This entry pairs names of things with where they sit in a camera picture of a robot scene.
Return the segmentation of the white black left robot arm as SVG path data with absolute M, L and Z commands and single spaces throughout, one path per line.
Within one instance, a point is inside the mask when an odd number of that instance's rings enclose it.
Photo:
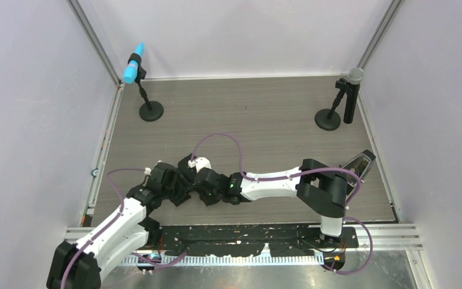
M 47 288 L 100 288 L 102 281 L 127 256 L 161 241 L 160 224 L 150 213 L 169 199 L 180 205 L 189 199 L 193 184 L 168 163 L 146 167 L 142 183 L 127 194 L 104 221 L 74 243 L 63 241 L 55 250 Z

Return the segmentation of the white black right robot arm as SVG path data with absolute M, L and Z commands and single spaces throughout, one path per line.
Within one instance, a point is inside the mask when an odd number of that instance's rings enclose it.
M 322 244 L 335 247 L 343 240 L 348 186 L 345 169 L 305 159 L 301 166 L 281 172 L 238 172 L 226 176 L 212 170 L 204 157 L 189 159 L 188 168 L 195 173 L 195 191 L 208 205 L 219 201 L 238 205 L 271 197 L 296 197 L 321 216 Z

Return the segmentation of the black zip tool case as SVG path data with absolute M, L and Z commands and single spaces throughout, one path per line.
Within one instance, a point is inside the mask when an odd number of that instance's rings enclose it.
M 177 168 L 180 174 L 190 183 L 194 183 L 197 171 L 195 167 L 190 167 L 188 162 L 192 158 L 192 153 L 188 154 L 186 157 L 181 159 L 178 162 Z

